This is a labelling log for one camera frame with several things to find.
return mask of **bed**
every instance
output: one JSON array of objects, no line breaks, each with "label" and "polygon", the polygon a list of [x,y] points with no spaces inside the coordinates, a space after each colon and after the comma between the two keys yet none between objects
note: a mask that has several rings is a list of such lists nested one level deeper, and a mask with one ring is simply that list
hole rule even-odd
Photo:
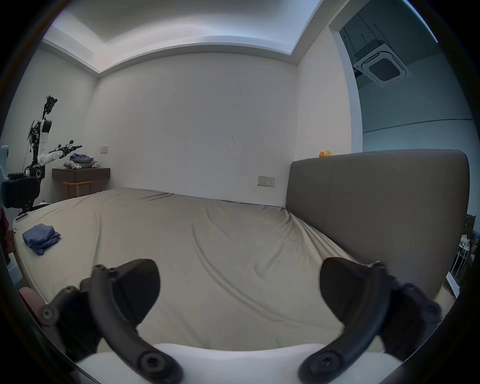
[{"label": "bed", "polygon": [[[45,301],[95,264],[149,258],[160,297],[139,334],[150,344],[226,350],[327,344],[342,324],[319,292],[327,257],[377,260],[433,298],[468,203],[459,151],[388,151],[294,162],[286,208],[120,188],[62,201],[15,221],[20,260]],[[61,233],[37,256],[22,233]]]}]

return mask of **wall socket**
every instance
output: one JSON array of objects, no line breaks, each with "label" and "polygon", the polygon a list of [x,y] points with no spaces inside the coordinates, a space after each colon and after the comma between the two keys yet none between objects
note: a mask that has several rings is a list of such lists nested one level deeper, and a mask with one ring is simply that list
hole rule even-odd
[{"label": "wall socket", "polygon": [[262,185],[265,187],[273,187],[275,184],[275,178],[274,177],[265,177],[265,176],[259,176],[258,177],[258,183],[257,185]]}]

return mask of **mattress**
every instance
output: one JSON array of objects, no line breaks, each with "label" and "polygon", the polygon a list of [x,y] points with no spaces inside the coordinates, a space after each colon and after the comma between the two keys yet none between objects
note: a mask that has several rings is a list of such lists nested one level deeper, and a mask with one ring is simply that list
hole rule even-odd
[{"label": "mattress", "polygon": [[[22,240],[39,223],[61,234],[42,256]],[[154,260],[160,296],[138,327],[150,344],[258,350],[327,344],[342,330],[319,271],[327,257],[351,258],[283,208],[122,188],[49,205],[13,226],[27,278],[46,301],[95,264]]]}]

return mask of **ceiling air conditioner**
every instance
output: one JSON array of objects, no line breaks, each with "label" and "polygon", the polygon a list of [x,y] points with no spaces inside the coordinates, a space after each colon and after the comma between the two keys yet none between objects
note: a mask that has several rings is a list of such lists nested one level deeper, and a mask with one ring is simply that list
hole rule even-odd
[{"label": "ceiling air conditioner", "polygon": [[383,41],[373,40],[355,53],[353,67],[380,87],[410,76],[407,66]]}]

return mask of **wooden stool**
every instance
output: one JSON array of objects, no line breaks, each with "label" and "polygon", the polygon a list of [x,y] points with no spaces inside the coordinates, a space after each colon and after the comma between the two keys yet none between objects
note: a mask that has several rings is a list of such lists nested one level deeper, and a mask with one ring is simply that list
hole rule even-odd
[{"label": "wooden stool", "polygon": [[67,199],[70,199],[70,186],[75,185],[77,187],[77,197],[80,197],[80,186],[88,184],[88,194],[92,193],[92,184],[93,180],[90,181],[81,181],[79,183],[72,183],[69,181],[64,181],[63,185],[67,188]]}]

